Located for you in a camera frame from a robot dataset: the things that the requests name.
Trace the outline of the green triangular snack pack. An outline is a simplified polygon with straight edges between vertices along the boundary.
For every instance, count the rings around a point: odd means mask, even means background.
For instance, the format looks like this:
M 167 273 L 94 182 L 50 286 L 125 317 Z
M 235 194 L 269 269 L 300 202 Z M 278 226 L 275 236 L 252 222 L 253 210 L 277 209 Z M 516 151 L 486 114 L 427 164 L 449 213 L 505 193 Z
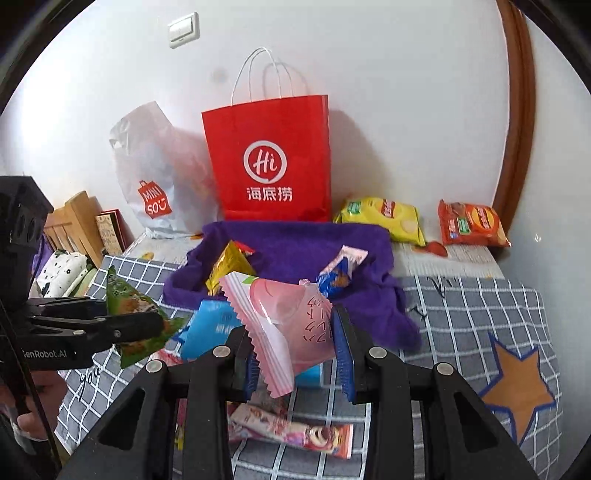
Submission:
M 105 301 L 121 369 L 162 349 L 187 321 L 169 317 L 151 297 L 118 277 L 114 267 L 107 271 Z

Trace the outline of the long colourful wafer pack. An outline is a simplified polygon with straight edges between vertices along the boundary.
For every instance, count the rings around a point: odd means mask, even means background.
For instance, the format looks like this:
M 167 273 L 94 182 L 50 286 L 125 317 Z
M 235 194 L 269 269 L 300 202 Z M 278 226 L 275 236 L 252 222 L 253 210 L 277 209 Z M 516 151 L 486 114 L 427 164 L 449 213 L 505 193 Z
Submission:
M 349 459 L 353 452 L 353 425 L 308 425 L 240 404 L 229 419 L 263 438 L 293 447 Z

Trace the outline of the pink peach snack pack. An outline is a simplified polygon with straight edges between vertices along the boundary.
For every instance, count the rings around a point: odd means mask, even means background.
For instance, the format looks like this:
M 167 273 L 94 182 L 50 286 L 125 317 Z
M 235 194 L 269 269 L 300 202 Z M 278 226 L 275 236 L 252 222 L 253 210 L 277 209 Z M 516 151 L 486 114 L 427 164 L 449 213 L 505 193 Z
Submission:
M 219 281 L 249 335 L 273 398 L 294 390 L 296 376 L 335 357 L 332 303 L 308 281 L 283 283 L 239 272 Z

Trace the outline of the blue Oreo mini pack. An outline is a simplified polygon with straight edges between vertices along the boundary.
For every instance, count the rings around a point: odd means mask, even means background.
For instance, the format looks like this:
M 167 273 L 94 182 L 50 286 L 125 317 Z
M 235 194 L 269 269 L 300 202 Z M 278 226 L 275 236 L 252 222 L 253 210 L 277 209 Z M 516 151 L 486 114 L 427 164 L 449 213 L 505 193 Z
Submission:
M 339 295 L 349 286 L 350 282 L 349 259 L 346 257 L 339 260 L 334 266 L 325 268 L 317 278 L 318 290 L 329 299 Z

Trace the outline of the yellow triangular snack pack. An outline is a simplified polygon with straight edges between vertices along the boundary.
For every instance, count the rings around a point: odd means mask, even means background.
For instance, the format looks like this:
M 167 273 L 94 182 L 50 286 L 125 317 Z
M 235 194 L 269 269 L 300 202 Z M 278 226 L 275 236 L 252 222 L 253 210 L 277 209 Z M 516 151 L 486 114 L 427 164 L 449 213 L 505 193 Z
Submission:
M 217 258 L 211 269 L 205 286 L 209 296 L 215 296 L 221 290 L 221 279 L 231 272 L 239 272 L 246 275 L 256 275 L 256 270 L 250 265 L 245 253 L 242 252 L 235 241 L 228 241 L 221 255 Z

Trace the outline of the small red snack pack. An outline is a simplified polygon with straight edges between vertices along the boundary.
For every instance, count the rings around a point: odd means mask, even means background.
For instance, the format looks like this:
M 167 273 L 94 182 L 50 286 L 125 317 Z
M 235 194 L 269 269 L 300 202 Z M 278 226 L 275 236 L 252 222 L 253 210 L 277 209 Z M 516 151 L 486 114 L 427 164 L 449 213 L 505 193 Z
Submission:
M 238 240 L 233 240 L 233 243 L 235 243 L 236 248 L 238 248 L 238 250 L 241 251 L 245 256 L 250 256 L 256 253 L 255 249 L 252 249 L 252 247 L 249 247 Z

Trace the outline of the light pink candy pack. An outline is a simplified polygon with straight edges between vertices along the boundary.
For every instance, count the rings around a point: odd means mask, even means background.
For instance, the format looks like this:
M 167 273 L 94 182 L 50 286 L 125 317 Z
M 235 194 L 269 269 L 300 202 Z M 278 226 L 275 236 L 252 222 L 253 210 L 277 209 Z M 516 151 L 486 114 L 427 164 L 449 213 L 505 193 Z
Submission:
M 353 271 L 358 268 L 363 261 L 368 257 L 369 252 L 367 250 L 363 250 L 356 247 L 351 247 L 348 245 L 342 245 L 341 250 L 339 250 L 339 254 L 335 257 L 335 262 L 337 266 L 341 267 L 342 269 L 346 269 L 350 276 L 353 275 Z

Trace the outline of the white spotted pillow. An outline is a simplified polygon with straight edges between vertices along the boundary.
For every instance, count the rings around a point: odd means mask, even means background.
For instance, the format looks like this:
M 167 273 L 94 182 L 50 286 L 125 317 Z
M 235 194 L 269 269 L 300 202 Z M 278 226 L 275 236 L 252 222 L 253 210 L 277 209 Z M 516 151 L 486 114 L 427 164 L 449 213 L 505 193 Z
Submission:
M 68 297 L 86 273 L 85 255 L 57 250 L 43 266 L 36 284 L 43 298 Z

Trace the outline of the wooden headboard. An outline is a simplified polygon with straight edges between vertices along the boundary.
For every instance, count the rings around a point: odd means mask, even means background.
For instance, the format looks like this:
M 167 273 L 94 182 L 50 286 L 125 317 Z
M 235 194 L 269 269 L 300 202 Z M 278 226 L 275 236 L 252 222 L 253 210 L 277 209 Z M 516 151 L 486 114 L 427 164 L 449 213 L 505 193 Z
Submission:
M 96 198 L 81 191 L 48 215 L 44 234 L 54 250 L 86 255 L 98 268 L 104 248 L 95 219 L 99 213 Z

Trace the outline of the grey checked blanket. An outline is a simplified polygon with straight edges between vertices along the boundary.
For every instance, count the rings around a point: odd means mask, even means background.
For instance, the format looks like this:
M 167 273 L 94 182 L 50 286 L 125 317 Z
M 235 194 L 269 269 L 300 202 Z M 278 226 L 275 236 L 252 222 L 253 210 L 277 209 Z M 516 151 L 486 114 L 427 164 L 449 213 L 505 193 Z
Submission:
M 421 350 L 404 355 L 403 360 L 424 367 L 449 362 L 481 392 L 500 373 L 491 344 L 497 339 L 520 358 L 536 353 L 542 379 L 554 398 L 561 398 L 557 356 L 543 300 L 536 290 L 507 279 L 441 276 L 405 277 L 402 286 L 423 340 Z M 230 448 L 235 478 L 361 478 L 369 443 L 370 407 L 346 401 L 334 367 L 334 362 L 325 363 L 317 388 L 298 388 L 288 396 L 287 416 L 311 424 L 353 425 L 351 459 L 243 439 Z M 110 349 L 96 354 L 90 368 L 63 372 L 68 391 L 55 434 L 66 451 L 78 446 L 138 369 L 120 369 L 118 352 Z

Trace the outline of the newspaper sheet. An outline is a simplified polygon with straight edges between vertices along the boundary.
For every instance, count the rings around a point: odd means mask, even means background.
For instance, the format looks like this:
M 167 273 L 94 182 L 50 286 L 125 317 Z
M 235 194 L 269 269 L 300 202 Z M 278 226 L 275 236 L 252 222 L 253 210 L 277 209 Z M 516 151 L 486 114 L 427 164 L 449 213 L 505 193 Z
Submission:
M 146 233 L 140 235 L 123 253 L 124 258 L 140 258 L 153 253 L 153 260 L 183 265 L 188 251 L 197 247 L 201 239 L 152 239 Z M 482 246 L 452 245 L 446 248 L 447 257 L 420 252 L 410 244 L 394 243 L 395 277 L 442 276 L 503 279 L 500 266 L 492 253 Z

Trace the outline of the white Miniso plastic bag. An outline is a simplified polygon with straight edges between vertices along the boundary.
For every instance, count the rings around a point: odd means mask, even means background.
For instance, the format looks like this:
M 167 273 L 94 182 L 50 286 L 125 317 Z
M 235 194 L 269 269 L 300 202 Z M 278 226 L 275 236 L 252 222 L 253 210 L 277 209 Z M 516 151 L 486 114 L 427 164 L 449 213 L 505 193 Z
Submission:
M 152 238 L 190 237 L 221 217 L 204 137 L 174 127 L 157 103 L 110 130 L 122 194 Z

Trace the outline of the purple towel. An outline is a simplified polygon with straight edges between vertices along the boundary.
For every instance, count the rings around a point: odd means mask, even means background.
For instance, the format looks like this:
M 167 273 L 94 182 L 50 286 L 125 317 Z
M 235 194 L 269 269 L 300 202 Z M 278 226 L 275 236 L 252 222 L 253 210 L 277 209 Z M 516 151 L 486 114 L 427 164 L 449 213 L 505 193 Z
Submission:
M 374 342 L 391 350 L 417 351 L 419 326 L 406 313 L 406 297 L 394 279 L 394 253 L 388 231 L 356 223 L 221 221 L 204 227 L 204 238 L 190 250 L 184 266 L 164 282 L 162 301 L 195 310 L 207 297 L 205 281 L 228 241 L 252 248 L 247 259 L 260 277 L 286 283 L 315 281 L 344 246 L 362 249 L 368 257 L 353 271 L 351 285 L 335 302 Z

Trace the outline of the orange Lays chips bag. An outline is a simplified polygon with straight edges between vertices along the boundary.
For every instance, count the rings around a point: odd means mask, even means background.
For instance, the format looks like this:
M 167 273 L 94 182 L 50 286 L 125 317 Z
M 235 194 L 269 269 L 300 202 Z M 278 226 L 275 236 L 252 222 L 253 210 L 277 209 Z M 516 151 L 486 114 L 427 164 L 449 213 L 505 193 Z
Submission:
M 438 216 L 444 245 L 511 246 L 500 217 L 492 207 L 441 200 Z

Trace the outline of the brown wooden door frame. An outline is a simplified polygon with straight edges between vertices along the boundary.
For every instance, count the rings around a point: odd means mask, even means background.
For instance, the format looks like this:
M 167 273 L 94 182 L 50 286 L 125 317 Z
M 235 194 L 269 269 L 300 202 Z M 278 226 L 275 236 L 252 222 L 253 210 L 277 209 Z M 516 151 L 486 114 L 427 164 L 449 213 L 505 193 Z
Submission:
M 509 120 L 504 157 L 493 207 L 509 229 L 530 164 L 536 121 L 536 75 L 525 16 L 510 1 L 499 1 L 508 62 Z

